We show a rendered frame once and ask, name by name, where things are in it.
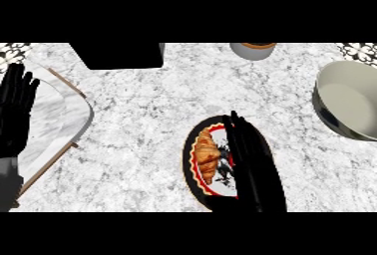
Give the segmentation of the brown croissant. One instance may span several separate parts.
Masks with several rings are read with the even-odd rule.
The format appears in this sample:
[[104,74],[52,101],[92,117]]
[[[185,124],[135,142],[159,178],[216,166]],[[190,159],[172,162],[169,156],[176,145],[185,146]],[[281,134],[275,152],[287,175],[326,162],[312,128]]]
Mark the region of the brown croissant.
[[212,185],[221,152],[207,127],[198,133],[194,155],[204,183]]

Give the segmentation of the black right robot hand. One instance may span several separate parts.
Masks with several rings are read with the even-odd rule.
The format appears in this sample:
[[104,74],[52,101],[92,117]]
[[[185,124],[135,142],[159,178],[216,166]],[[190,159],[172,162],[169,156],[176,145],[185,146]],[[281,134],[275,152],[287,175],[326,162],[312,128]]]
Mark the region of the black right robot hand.
[[286,196],[266,140],[237,112],[224,116],[222,122],[234,161],[237,197],[209,196],[206,203],[210,210],[222,213],[284,213]]

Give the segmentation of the white marble board, wooden edges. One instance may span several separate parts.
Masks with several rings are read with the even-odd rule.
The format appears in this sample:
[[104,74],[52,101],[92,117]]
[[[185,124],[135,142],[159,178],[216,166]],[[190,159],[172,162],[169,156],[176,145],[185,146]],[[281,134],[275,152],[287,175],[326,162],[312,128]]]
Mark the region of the white marble board, wooden edges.
[[86,95],[58,72],[33,61],[25,68],[40,80],[27,147],[18,157],[25,193],[85,134],[95,116]]

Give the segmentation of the grey cup with brown rim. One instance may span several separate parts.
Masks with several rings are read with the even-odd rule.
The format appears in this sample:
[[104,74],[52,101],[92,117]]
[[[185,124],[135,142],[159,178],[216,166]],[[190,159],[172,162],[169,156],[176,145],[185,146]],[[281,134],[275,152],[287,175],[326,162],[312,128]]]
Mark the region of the grey cup with brown rim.
[[269,57],[275,43],[231,43],[230,46],[244,59],[259,61]]

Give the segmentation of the grey bowl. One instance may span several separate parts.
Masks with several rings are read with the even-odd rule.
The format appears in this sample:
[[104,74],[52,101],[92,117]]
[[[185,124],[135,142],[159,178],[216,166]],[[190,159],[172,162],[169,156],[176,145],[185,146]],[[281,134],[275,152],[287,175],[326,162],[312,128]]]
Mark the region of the grey bowl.
[[377,69],[354,61],[324,66],[312,93],[315,113],[342,136],[377,141]]

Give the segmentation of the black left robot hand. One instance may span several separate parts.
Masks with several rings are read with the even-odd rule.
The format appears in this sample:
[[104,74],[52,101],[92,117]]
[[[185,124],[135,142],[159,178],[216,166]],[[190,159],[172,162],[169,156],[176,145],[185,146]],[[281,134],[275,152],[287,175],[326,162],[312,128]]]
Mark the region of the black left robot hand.
[[11,64],[0,83],[0,158],[17,157],[27,146],[39,85],[25,66]]

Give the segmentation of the black-rimmed red patterned plate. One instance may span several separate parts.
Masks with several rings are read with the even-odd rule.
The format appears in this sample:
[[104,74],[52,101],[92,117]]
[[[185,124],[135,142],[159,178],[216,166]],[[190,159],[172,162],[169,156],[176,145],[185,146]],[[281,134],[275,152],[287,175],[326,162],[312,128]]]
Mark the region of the black-rimmed red patterned plate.
[[[209,129],[213,142],[221,152],[218,159],[218,169],[212,179],[212,185],[207,185],[201,177],[195,158],[195,146],[200,132]],[[252,127],[252,133],[258,136],[252,145],[261,150],[262,161],[266,167],[264,173],[256,176],[258,190],[262,192],[264,208],[271,211],[286,211],[286,197],[281,186],[278,171],[274,164],[271,149],[265,137],[256,127]],[[222,116],[215,116],[198,123],[188,134],[188,140],[184,150],[184,172],[188,187],[198,202],[209,210],[222,207],[222,201],[230,199],[237,201],[235,179],[231,175],[235,163],[228,148],[227,131],[222,122]]]

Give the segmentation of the black appliance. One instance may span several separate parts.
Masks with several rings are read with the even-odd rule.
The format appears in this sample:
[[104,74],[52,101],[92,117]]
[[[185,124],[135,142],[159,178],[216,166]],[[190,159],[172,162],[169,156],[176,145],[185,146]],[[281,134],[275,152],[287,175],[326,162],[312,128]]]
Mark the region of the black appliance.
[[164,65],[164,43],[71,43],[91,70],[150,69]]

